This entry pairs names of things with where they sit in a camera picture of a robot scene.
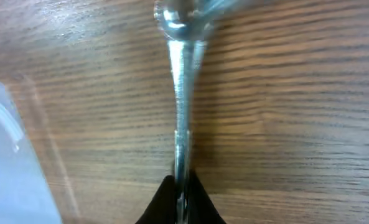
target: metal tool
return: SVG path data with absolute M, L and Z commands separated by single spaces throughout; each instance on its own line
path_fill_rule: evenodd
M 213 22 L 240 0 L 165 0 L 156 2 L 154 16 L 165 33 L 177 107 L 175 131 L 176 223 L 187 223 L 191 148 L 190 105 Z

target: wooden table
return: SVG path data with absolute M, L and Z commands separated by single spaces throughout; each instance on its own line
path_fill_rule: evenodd
M 0 80 L 65 223 L 134 223 L 174 158 L 153 0 L 0 0 Z M 369 223 L 369 0 L 280 0 L 221 23 L 193 165 L 227 223 Z

